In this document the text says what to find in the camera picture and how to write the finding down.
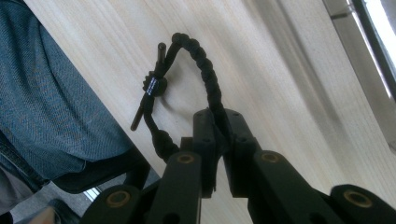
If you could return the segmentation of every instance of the brass insert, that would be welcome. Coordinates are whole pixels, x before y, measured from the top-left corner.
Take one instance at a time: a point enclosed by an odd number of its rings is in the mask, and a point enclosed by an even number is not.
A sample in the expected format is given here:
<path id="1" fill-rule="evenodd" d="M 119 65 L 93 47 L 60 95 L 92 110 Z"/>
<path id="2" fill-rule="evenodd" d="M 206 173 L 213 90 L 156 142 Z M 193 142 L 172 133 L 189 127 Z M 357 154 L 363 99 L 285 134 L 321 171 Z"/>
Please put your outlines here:
<path id="1" fill-rule="evenodd" d="M 262 160 L 276 163 L 279 161 L 279 157 L 272 153 L 262 153 Z"/>
<path id="2" fill-rule="evenodd" d="M 367 196 L 351 189 L 344 192 L 344 197 L 358 207 L 369 208 L 373 205 L 373 202 Z"/>
<path id="3" fill-rule="evenodd" d="M 119 190 L 108 195 L 106 199 L 106 204 L 108 207 L 117 208 L 117 207 L 123 207 L 130 200 L 131 200 L 131 194 L 129 194 L 125 190 Z"/>
<path id="4" fill-rule="evenodd" d="M 177 161 L 180 163 L 189 164 L 194 161 L 194 157 L 192 155 L 185 154 L 177 157 Z"/>

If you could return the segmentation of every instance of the blue denim fabric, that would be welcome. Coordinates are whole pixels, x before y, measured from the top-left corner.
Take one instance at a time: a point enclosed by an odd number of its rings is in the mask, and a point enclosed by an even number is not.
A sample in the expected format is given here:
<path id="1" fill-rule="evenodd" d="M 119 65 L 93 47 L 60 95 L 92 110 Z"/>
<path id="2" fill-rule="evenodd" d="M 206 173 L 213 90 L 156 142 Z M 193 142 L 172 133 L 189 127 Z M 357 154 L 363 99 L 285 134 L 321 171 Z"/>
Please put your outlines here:
<path id="1" fill-rule="evenodd" d="M 133 146 L 30 9 L 10 0 L 0 0 L 0 108 L 0 130 L 45 179 Z"/>

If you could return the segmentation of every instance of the black mount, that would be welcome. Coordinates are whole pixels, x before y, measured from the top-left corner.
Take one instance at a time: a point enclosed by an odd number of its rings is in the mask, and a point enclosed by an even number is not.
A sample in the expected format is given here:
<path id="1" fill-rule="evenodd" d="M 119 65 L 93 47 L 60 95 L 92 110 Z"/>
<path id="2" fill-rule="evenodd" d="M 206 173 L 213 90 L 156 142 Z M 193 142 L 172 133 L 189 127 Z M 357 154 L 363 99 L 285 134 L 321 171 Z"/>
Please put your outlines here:
<path id="1" fill-rule="evenodd" d="M 395 223 L 396 212 L 372 192 L 336 186 L 330 196 L 309 186 L 285 157 L 260 148 L 240 113 L 226 109 L 233 139 L 217 134 L 209 109 L 193 117 L 193 137 L 181 139 L 163 178 L 139 191 L 127 185 L 102 192 L 81 223 L 200 223 L 201 198 L 216 187 L 219 150 L 230 190 L 248 198 L 253 223 Z"/>

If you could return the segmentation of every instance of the wood grain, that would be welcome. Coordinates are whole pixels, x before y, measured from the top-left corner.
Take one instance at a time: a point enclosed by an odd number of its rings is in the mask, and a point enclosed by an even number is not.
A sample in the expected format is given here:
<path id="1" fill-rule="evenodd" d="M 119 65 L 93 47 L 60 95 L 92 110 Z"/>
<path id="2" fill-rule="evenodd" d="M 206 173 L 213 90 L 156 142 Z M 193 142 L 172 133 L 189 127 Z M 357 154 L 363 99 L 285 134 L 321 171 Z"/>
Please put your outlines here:
<path id="1" fill-rule="evenodd" d="M 396 206 L 396 158 L 321 1 L 45 1 L 26 3 L 49 30 L 154 169 L 147 127 L 129 130 L 173 33 L 196 38 L 213 62 L 227 108 L 244 115 L 262 148 L 282 153 L 316 189 L 351 183 Z M 207 107 L 199 70 L 181 51 L 154 118 L 178 143 Z M 231 199 L 223 166 L 202 223 L 251 223 Z"/>

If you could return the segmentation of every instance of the black paracord strap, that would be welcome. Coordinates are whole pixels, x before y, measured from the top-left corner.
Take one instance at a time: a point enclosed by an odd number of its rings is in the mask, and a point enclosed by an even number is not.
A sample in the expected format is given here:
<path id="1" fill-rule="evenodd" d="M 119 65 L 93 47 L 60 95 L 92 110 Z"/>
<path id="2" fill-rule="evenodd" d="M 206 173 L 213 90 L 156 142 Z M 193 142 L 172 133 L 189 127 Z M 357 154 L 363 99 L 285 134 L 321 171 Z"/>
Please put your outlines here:
<path id="1" fill-rule="evenodd" d="M 221 103 L 221 91 L 216 73 L 213 70 L 212 62 L 206 58 L 206 53 L 204 49 L 200 47 L 197 40 L 190 39 L 188 35 L 176 33 L 172 36 L 172 45 L 166 54 L 164 62 L 157 62 L 154 72 L 151 72 L 149 76 L 146 77 L 143 88 L 146 93 L 143 96 L 139 108 L 143 111 L 145 122 L 152 134 L 152 141 L 155 150 L 158 156 L 165 161 L 167 161 L 173 153 L 178 152 L 179 149 L 177 145 L 172 142 L 172 139 L 167 132 L 158 129 L 151 114 L 154 107 L 154 96 L 161 95 L 164 92 L 166 81 L 163 77 L 171 67 L 178 51 L 181 48 L 190 53 L 190 56 L 196 61 L 197 66 L 201 69 L 201 76 L 205 83 L 209 109 L 214 116 L 215 124 L 227 140 L 230 140 L 231 138 L 228 119 L 223 104 Z"/>

